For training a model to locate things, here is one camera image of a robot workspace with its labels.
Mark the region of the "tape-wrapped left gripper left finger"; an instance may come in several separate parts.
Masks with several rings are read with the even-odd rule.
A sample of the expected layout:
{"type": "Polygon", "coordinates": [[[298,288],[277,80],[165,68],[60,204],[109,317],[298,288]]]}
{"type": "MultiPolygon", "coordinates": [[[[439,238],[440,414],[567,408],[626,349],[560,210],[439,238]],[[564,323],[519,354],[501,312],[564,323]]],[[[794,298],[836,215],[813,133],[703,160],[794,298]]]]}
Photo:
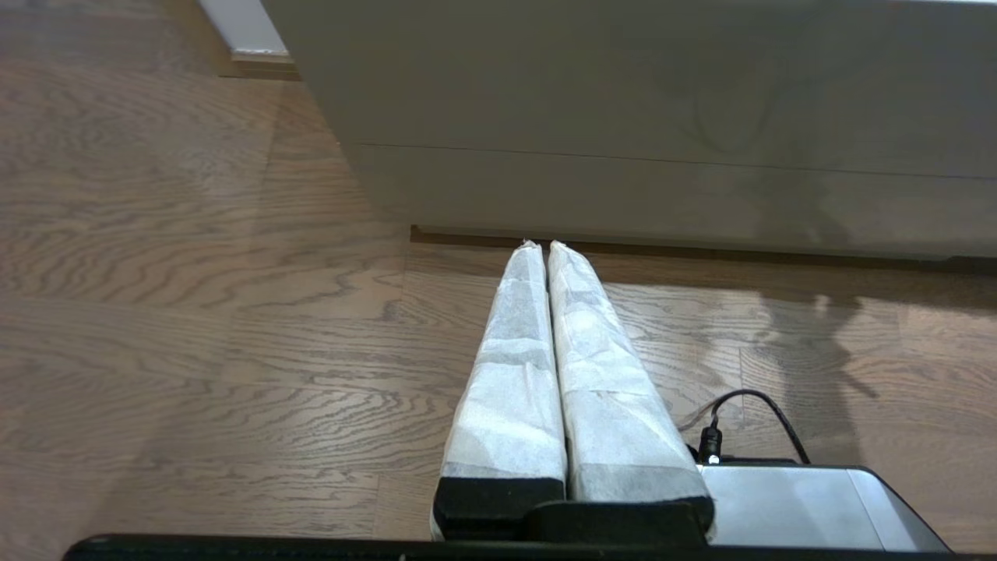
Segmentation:
{"type": "Polygon", "coordinates": [[[503,270],[453,416],[432,536],[514,540],[531,511],[565,500],[567,470],[544,251],[525,241],[503,270]]]}

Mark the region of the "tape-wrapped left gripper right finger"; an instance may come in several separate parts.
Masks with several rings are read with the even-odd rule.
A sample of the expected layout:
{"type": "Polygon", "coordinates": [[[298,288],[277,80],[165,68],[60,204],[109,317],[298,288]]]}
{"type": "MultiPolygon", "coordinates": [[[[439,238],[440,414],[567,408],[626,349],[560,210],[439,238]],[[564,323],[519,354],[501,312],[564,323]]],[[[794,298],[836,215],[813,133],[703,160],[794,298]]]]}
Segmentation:
{"type": "Polygon", "coordinates": [[[716,507],[594,267],[552,242],[548,291],[569,494],[580,502],[685,502],[706,531],[716,507]]]}

